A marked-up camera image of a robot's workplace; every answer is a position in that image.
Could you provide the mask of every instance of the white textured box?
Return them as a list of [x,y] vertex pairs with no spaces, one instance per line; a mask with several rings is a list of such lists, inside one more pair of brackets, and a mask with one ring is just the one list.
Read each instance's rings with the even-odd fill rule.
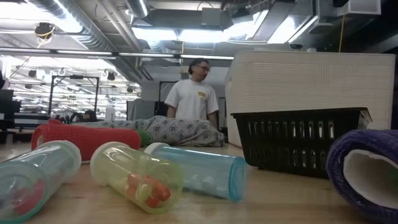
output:
[[395,55],[240,52],[225,79],[228,140],[241,147],[231,113],[367,107],[369,129],[390,129]]

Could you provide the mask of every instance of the purple fabric roll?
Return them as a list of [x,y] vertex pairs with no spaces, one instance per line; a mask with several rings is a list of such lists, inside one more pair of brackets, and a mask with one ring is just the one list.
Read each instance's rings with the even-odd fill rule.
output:
[[378,206],[366,200],[345,179],[343,175],[344,158],[354,149],[362,149],[385,156],[398,164],[398,131],[350,131],[333,143],[327,160],[329,178],[342,197],[377,222],[397,224],[398,210]]

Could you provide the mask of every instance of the gray patterned blanket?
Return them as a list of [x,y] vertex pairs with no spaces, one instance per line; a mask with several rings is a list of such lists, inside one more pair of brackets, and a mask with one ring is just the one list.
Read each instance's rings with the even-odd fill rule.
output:
[[150,143],[163,142],[173,146],[215,146],[224,145],[224,134],[219,133],[210,121],[172,119],[154,116],[135,121],[98,121],[75,123],[89,128],[141,129],[150,136]]

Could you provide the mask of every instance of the blue lid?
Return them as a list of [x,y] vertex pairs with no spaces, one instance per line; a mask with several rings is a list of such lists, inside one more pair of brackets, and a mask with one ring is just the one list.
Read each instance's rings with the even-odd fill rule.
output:
[[242,157],[235,157],[229,170],[229,197],[232,201],[242,200],[246,191],[247,165]]

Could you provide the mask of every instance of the teal plastic container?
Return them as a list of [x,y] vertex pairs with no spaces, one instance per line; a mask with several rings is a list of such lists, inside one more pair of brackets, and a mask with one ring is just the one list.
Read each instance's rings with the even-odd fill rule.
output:
[[152,143],[145,150],[156,158],[178,164],[184,188],[240,201],[246,190],[247,166],[242,157],[197,152]]
[[0,163],[0,223],[22,223],[79,170],[79,148],[51,141]]

